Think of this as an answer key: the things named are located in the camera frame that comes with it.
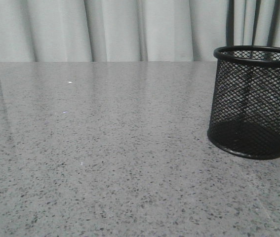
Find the grey pleated curtain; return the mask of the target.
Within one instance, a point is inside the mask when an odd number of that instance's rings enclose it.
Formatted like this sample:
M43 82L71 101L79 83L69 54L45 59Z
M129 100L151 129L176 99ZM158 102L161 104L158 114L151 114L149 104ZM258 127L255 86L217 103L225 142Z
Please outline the grey pleated curtain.
M0 62L212 61L280 47L280 0L0 0Z

